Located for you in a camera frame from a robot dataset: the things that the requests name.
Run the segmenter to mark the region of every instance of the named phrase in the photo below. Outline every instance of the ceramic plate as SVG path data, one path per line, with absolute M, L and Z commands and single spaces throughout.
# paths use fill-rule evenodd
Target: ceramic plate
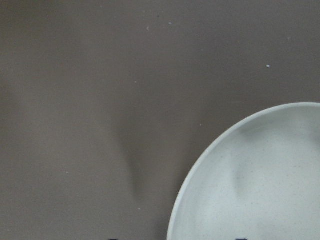
M 320 103 L 237 123 L 201 155 L 176 199 L 168 240 L 320 237 Z

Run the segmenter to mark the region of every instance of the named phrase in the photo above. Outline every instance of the table surface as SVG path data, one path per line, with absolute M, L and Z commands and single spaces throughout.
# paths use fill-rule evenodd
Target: table surface
M 164 240 L 220 134 L 320 102 L 316 0 L 0 6 L 3 240 Z

